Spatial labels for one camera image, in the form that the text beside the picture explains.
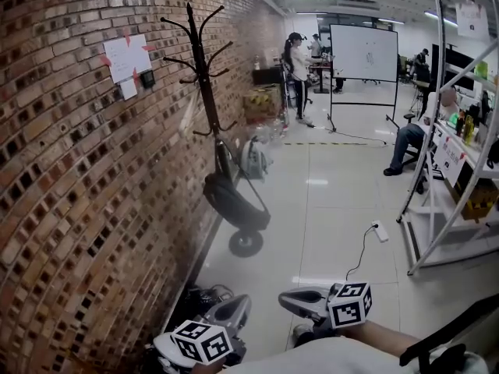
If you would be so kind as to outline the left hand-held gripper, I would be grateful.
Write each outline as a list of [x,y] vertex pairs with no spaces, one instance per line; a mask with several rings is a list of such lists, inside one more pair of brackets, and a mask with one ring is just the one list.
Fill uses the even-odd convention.
[[249,295],[237,295],[214,305],[205,318],[223,326],[186,320],[172,332],[153,339],[164,369],[192,369],[195,364],[209,365],[221,360],[225,365],[239,364],[246,346],[226,327],[243,328],[248,320],[252,302]]

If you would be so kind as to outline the black bag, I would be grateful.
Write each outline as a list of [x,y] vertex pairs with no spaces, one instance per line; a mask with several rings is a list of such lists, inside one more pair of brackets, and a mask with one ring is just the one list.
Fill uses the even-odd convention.
[[232,181],[223,173],[218,162],[215,163],[215,172],[205,177],[203,194],[209,204],[234,227],[250,231],[265,230],[271,220],[270,211],[247,173],[243,169],[239,171],[261,203],[262,210],[258,210],[237,191]]

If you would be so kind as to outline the black coat rack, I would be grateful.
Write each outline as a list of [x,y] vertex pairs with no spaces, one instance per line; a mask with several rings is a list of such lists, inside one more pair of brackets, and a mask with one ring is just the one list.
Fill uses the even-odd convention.
[[[173,20],[162,17],[161,22],[177,26],[186,33],[186,36],[189,38],[189,42],[191,45],[194,63],[190,64],[181,59],[167,58],[167,57],[164,57],[163,60],[165,62],[184,65],[185,67],[188,67],[193,71],[193,78],[181,79],[180,83],[181,84],[195,83],[198,85],[199,95],[201,96],[203,101],[203,107],[207,118],[207,123],[209,126],[208,131],[206,132],[194,131],[193,134],[204,138],[211,137],[213,139],[214,171],[215,171],[215,163],[218,162],[221,165],[221,169],[225,174],[225,176],[229,178],[232,181],[233,185],[236,187],[233,181],[233,173],[231,170],[231,166],[232,165],[236,166],[238,169],[238,175],[243,177],[242,173],[239,171],[239,169],[242,169],[240,166],[240,160],[236,158],[235,154],[231,151],[231,148],[229,147],[227,142],[222,138],[221,134],[223,132],[231,130],[237,124],[237,122],[232,122],[226,128],[221,126],[218,117],[218,110],[215,103],[214,91],[211,85],[212,79],[218,78],[219,76],[223,76],[225,73],[229,71],[229,69],[226,68],[222,69],[219,72],[213,73],[211,71],[211,64],[213,60],[217,58],[220,55],[220,53],[230,48],[233,45],[233,43],[229,41],[228,43],[224,44],[221,48],[216,50],[216,52],[212,53],[211,57],[209,58],[206,57],[203,47],[204,28],[211,19],[213,19],[218,13],[220,13],[224,9],[225,9],[224,6],[222,5],[219,6],[209,16],[207,16],[206,19],[203,20],[200,26],[196,25],[194,19],[193,7],[189,2],[186,4],[186,14],[188,19],[187,26],[184,26]],[[262,231],[250,231],[250,230],[238,229],[236,227],[234,228],[236,229],[236,232],[231,236],[228,242],[228,247],[232,255],[238,256],[240,258],[248,258],[256,255],[262,249],[264,244],[263,236],[261,234]]]

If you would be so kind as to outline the person's right forearm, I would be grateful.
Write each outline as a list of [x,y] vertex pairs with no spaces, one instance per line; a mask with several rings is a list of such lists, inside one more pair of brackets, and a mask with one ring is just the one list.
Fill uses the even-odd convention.
[[369,320],[362,324],[341,328],[338,333],[398,358],[409,347],[419,342],[416,337],[391,330]]

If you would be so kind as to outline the white metal shelf rack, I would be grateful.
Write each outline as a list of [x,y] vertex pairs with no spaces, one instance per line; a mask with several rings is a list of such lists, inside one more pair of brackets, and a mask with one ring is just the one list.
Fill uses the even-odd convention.
[[[475,139],[477,131],[466,136],[464,132],[457,132],[449,121],[437,118],[440,100],[436,101],[434,116],[419,152],[409,194],[397,217],[408,242],[412,264],[407,272],[409,276],[422,267],[457,263],[499,251],[499,213],[495,213],[492,208],[486,217],[477,221],[464,220],[461,215],[465,202],[479,178],[491,179],[495,184],[499,182],[499,163],[490,166],[487,160],[493,144],[499,140],[499,82],[492,83],[481,79],[471,71],[473,66],[493,51],[499,54],[499,0],[492,0],[498,38],[491,41],[464,69],[459,71],[451,66],[449,70],[456,72],[456,75],[447,83],[444,83],[447,65],[443,16],[444,3],[447,0],[435,1],[440,48],[436,92],[441,94],[466,76],[481,83],[485,90],[493,92],[495,100],[482,143]],[[444,178],[434,161],[442,135],[450,136],[466,153],[465,163],[454,186]]]

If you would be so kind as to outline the person's shoe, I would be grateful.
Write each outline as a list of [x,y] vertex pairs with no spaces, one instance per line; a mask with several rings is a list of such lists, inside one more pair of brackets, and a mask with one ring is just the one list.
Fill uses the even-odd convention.
[[315,339],[313,328],[307,324],[299,324],[292,332],[293,347],[297,348]]

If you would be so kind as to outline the person's grey shirt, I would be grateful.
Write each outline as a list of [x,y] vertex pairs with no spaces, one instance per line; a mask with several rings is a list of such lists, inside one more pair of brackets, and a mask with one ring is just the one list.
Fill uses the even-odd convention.
[[421,374],[415,359],[399,365],[393,355],[345,337],[313,340],[254,362],[244,362],[223,374]]

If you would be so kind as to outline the taped cardboard box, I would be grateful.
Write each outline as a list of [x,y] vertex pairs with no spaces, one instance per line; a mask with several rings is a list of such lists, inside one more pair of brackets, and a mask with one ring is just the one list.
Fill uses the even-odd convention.
[[250,90],[243,96],[243,108],[247,121],[276,118],[281,110],[281,92],[278,86]]

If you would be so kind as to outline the white sign with red corners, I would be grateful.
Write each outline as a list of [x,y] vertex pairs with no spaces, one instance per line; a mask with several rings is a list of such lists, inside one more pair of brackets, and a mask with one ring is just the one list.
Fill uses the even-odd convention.
[[465,159],[466,153],[450,136],[440,137],[434,161],[451,186],[458,181]]

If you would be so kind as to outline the white long shoehorn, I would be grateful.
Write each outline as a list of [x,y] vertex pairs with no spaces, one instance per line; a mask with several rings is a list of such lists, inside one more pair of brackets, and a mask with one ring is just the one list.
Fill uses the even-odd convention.
[[189,103],[188,106],[184,112],[184,115],[182,117],[182,120],[179,124],[179,133],[184,134],[186,130],[189,128],[190,122],[192,121],[193,113],[195,111],[197,105],[197,96],[194,95]]

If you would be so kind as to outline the black standing desk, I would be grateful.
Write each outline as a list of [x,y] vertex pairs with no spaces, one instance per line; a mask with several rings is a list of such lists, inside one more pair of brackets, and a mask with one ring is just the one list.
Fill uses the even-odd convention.
[[315,94],[329,94],[330,90],[324,85],[324,74],[331,72],[331,64],[313,64],[310,66],[312,71],[315,71],[319,76],[318,85],[313,88]]

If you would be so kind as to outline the small white paper sheet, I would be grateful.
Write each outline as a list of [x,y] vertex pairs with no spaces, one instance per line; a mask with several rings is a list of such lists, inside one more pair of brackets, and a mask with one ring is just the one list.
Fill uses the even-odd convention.
[[136,81],[134,78],[123,80],[119,86],[125,101],[137,95]]

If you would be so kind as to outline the white rolling whiteboard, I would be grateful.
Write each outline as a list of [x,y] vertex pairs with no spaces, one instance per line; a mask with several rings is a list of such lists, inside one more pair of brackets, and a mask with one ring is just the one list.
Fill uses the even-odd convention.
[[398,33],[392,30],[341,24],[331,24],[329,29],[333,55],[330,90],[336,86],[337,79],[366,80],[395,86],[391,103],[335,101],[334,94],[330,93],[327,120],[332,126],[332,131],[337,131],[333,121],[333,108],[336,105],[390,107],[392,113],[386,115],[385,119],[393,123],[398,99]]

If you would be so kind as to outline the large white paper sheet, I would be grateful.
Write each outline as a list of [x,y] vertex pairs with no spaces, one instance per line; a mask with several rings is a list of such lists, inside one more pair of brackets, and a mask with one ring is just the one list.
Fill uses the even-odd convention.
[[149,51],[144,34],[104,42],[104,53],[113,83],[121,83],[134,74],[152,70]]

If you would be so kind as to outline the black monitor screen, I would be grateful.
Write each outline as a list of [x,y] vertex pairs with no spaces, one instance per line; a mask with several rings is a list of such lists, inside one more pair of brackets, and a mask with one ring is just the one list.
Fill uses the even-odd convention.
[[[447,65],[446,66],[447,69],[445,70],[444,73],[444,83],[447,83],[456,75],[456,72],[452,72],[449,70],[451,66],[458,68],[458,70],[460,71],[461,69],[464,69],[467,65],[469,65],[471,62],[472,58],[470,58],[469,56],[457,52],[456,50],[447,48],[445,53],[445,63]],[[454,87],[458,86],[467,90],[473,90],[475,86],[475,81],[469,77],[463,76],[454,85]]]

